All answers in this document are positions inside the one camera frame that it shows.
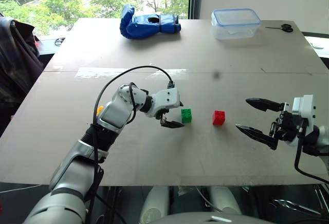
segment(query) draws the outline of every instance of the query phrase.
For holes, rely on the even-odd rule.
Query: silver arm segment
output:
[[[145,90],[132,85],[136,111],[144,112],[147,117],[157,117],[169,109],[179,107],[177,88],[164,89],[148,95]],[[44,196],[30,212],[24,224],[78,224],[84,223],[85,202],[90,199],[90,191],[98,187],[94,183],[94,146],[93,128],[98,137],[99,163],[104,162],[108,150],[121,133],[134,110],[130,95],[130,84],[121,85],[112,100],[106,104],[97,117],[97,125],[90,127],[78,140],[50,181],[50,193]],[[103,169],[98,166],[100,180]]]

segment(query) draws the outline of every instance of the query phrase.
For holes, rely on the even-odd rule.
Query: white tabletop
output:
[[[153,64],[188,72],[329,72],[292,21],[262,21],[253,38],[228,41],[213,37],[210,20],[180,23],[179,34],[129,40],[120,34],[118,19],[80,19],[45,71]],[[265,28],[284,23],[294,31]]]
[[[93,20],[81,21],[90,23]],[[95,27],[103,21],[111,24],[116,20],[95,20]],[[231,50],[230,45],[223,46],[218,41],[214,43],[214,38],[209,34],[207,40],[213,50],[218,51],[216,54],[232,53],[230,58],[217,58],[223,67],[220,68],[219,79],[215,79],[213,71],[216,70],[216,62],[213,51],[205,50],[207,43],[199,42],[198,37],[184,36],[184,33],[191,33],[192,28],[198,30],[198,26],[203,23],[184,21],[182,27],[185,28],[185,32],[182,31],[180,40],[176,41],[178,44],[184,44],[185,47],[188,42],[195,43],[194,47],[199,45],[198,49],[190,48],[195,53],[198,51],[199,55],[203,52],[202,61],[199,62],[193,55],[189,58],[186,48],[177,55],[181,63],[177,59],[170,59],[170,64],[165,60],[162,63],[156,62],[160,67],[171,69],[184,108],[192,109],[192,123],[172,130],[161,127],[158,120],[138,113],[135,121],[125,127],[111,147],[109,156],[102,165],[105,175],[101,184],[263,185],[316,182],[295,171],[296,148],[280,141],[278,149],[273,151],[239,132],[235,124],[252,126],[267,133],[271,122],[278,116],[278,113],[262,112],[252,108],[245,102],[246,98],[261,97],[276,102],[291,103],[294,97],[314,94],[317,106],[316,125],[328,125],[329,74],[326,73],[321,60],[309,49],[307,42],[301,34],[299,35],[300,32],[292,22],[289,23],[294,25],[293,33],[299,35],[295,37],[300,42],[300,51],[303,51],[308,59],[301,57],[295,40],[291,42],[291,48],[296,49],[297,58],[294,58],[294,53],[287,50],[289,47],[286,44],[282,43],[280,50],[280,44],[271,41],[277,49],[277,61],[283,64],[283,60],[280,59],[286,59],[287,66],[295,64],[296,68],[291,68],[292,72],[293,69],[298,69],[295,73],[283,73],[285,68],[282,65],[281,68],[277,67],[268,58],[263,60],[263,58],[252,57],[257,55],[258,51],[262,51],[262,48],[270,50],[270,45],[252,46],[232,41],[231,43],[236,44],[235,50],[240,52],[237,53]],[[75,35],[80,33],[77,28],[80,27],[73,28],[73,32],[60,48],[59,54],[50,61],[47,70],[59,63],[61,57],[64,62],[65,52],[67,55],[74,55],[77,44],[72,38],[76,38]],[[84,31],[87,38],[94,35],[91,29],[86,28]],[[278,32],[281,35],[293,35],[293,33],[273,30],[276,37],[281,37]],[[116,52],[114,54],[105,53],[103,48],[80,47],[82,51],[85,50],[84,52],[89,50],[90,54],[94,50],[93,60],[87,62],[86,58],[74,58],[55,72],[42,73],[0,138],[0,182],[48,184],[56,167],[88,128],[98,92],[111,76],[116,74],[111,71],[122,71],[118,68],[141,64],[155,65],[153,59],[158,58],[151,57],[149,51],[153,51],[153,54],[157,52],[157,56],[162,57],[176,47],[173,41],[166,41],[166,38],[169,39],[169,36],[156,35],[146,40],[149,41],[148,47],[145,47],[146,41],[126,40],[126,44],[140,43],[144,46],[109,47],[110,51]],[[124,40],[117,37],[113,43],[118,41],[123,43]],[[120,61],[119,52],[125,56],[135,56],[122,58]],[[243,67],[238,64],[245,62],[242,59],[250,60],[249,64],[244,64],[245,72],[239,72],[243,71]],[[228,70],[231,68],[228,67],[230,62],[234,65],[232,70]],[[280,73],[259,71],[257,68],[260,65],[263,70],[264,67],[266,70],[271,68],[274,72]],[[152,70],[129,73],[109,87],[101,103],[109,101],[119,85],[131,81],[151,93],[166,88],[167,85],[165,76]],[[220,127],[213,126],[211,121],[212,113],[216,109],[226,112],[226,121]],[[180,121],[179,108],[171,110],[168,120]],[[303,154],[300,167],[306,172],[328,179],[325,166],[319,158]]]

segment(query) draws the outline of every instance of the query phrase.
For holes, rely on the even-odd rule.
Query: orange object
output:
[[[103,108],[104,108],[104,106],[99,106],[97,108],[97,113],[96,113],[97,116],[99,115],[99,113],[101,112],[101,110],[103,110]]]

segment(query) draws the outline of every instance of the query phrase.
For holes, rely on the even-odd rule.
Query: black scissors handle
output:
[[[285,32],[293,32],[294,29],[292,29],[291,25],[290,24],[283,24],[281,25],[281,27],[266,27],[266,28],[270,28],[270,29],[280,29],[280,30],[283,30]]]

